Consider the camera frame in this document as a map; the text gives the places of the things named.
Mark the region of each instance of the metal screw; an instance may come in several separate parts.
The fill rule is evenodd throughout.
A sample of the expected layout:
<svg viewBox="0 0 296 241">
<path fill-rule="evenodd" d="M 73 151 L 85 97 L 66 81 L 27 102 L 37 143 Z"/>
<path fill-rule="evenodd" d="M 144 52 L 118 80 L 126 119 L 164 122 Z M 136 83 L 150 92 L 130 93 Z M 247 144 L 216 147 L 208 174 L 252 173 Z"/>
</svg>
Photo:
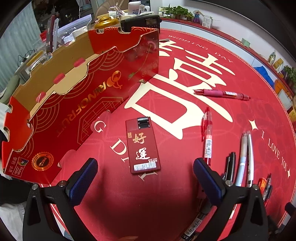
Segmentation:
<svg viewBox="0 0 296 241">
<path fill-rule="evenodd" d="M 38 188 L 38 184 L 34 184 L 33 186 L 32 186 L 32 189 L 33 190 L 36 190 Z"/>
<path fill-rule="evenodd" d="M 259 190 L 259 186 L 257 184 L 253 184 L 252 186 L 255 190 Z"/>
<path fill-rule="evenodd" d="M 66 184 L 67 184 L 67 181 L 65 181 L 65 180 L 59 181 L 59 183 L 58 183 L 59 187 L 63 187 Z"/>
<path fill-rule="evenodd" d="M 225 184 L 226 184 L 227 186 L 231 187 L 231 186 L 233 185 L 233 182 L 230 181 L 230 180 L 226 180 L 226 181 L 225 181 Z"/>
</svg>

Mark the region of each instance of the barcode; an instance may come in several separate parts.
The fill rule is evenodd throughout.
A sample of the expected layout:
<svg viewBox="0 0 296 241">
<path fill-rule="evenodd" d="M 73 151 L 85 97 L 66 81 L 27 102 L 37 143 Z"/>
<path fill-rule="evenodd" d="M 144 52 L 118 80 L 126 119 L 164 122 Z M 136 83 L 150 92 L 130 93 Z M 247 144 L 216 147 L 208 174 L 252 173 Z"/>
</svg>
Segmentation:
<svg viewBox="0 0 296 241">
<path fill-rule="evenodd" d="M 237 95 L 237 93 L 235 93 L 235 92 L 230 92 L 230 91 L 225 91 L 225 93 L 226 93 L 227 95 L 233 95 L 233 96 L 236 96 L 236 95 Z"/>
<path fill-rule="evenodd" d="M 155 162 L 147 162 L 147 163 L 142 163 L 142 164 L 136 164 L 133 166 L 133 169 L 135 171 L 142 171 L 142 170 L 147 170 L 147 169 L 152 169 L 152 168 L 156 168 Z"/>
<path fill-rule="evenodd" d="M 205 158 L 212 158 L 212 139 L 205 139 Z"/>
<path fill-rule="evenodd" d="M 193 232 L 198 228 L 198 226 L 201 224 L 201 222 L 202 222 L 202 219 L 199 219 L 198 217 L 196 217 L 193 223 L 191 224 L 191 226 L 186 230 L 184 234 L 190 237 L 193 234 Z"/>
</svg>

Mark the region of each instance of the black clip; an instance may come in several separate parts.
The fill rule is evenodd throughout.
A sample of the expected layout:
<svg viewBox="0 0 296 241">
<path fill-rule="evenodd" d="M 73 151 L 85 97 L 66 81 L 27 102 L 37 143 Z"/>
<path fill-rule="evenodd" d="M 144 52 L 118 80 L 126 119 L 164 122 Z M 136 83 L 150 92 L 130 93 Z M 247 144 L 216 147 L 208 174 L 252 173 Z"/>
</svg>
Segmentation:
<svg viewBox="0 0 296 241">
<path fill-rule="evenodd" d="M 150 127 L 149 117 L 140 117 L 140 118 L 137 118 L 137 121 L 138 121 L 139 129 Z"/>
</svg>

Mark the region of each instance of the red tablecloth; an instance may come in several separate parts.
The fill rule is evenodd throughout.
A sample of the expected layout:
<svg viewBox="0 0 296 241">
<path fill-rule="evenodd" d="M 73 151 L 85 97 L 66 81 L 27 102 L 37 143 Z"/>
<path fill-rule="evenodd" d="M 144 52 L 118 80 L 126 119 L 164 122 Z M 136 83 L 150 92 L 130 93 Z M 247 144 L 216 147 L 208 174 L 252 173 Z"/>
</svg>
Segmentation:
<svg viewBox="0 0 296 241">
<path fill-rule="evenodd" d="M 138 236 L 138 241 L 174 240 L 197 214 L 197 179 L 192 164 L 203 154 L 200 123 L 209 106 L 213 115 L 211 168 L 223 173 L 226 156 L 232 151 L 237 154 L 238 166 L 240 139 L 243 131 L 250 130 L 254 182 L 272 173 L 273 193 L 267 214 L 280 225 L 286 216 L 284 206 L 293 199 L 296 178 L 295 136 L 280 100 L 250 65 L 218 44 L 162 29 L 160 39 L 164 38 L 173 42 L 160 44 L 158 75 L 131 89 L 130 99 L 114 113 L 100 116 L 97 131 L 61 160 L 62 171 L 53 185 L 67 180 L 89 157 L 96 158 L 98 174 L 82 203 L 75 207 L 91 233 L 100 241 L 124 236 Z M 210 87 L 244 93 L 252 99 L 193 94 L 193 89 Z M 162 169 L 132 175 L 125 121 L 141 116 L 150 116 L 153 121 Z M 234 218 L 221 238 L 228 235 Z"/>
</svg>

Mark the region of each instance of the black radio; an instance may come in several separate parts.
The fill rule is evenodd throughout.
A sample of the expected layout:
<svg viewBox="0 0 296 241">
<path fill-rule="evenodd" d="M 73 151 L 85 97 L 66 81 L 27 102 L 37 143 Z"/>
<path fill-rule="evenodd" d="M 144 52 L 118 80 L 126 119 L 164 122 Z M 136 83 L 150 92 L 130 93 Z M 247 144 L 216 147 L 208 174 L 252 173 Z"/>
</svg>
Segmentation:
<svg viewBox="0 0 296 241">
<path fill-rule="evenodd" d="M 159 15 L 139 15 L 120 21 L 124 32 L 130 32 L 132 27 L 157 28 L 160 32 L 160 23 Z"/>
</svg>

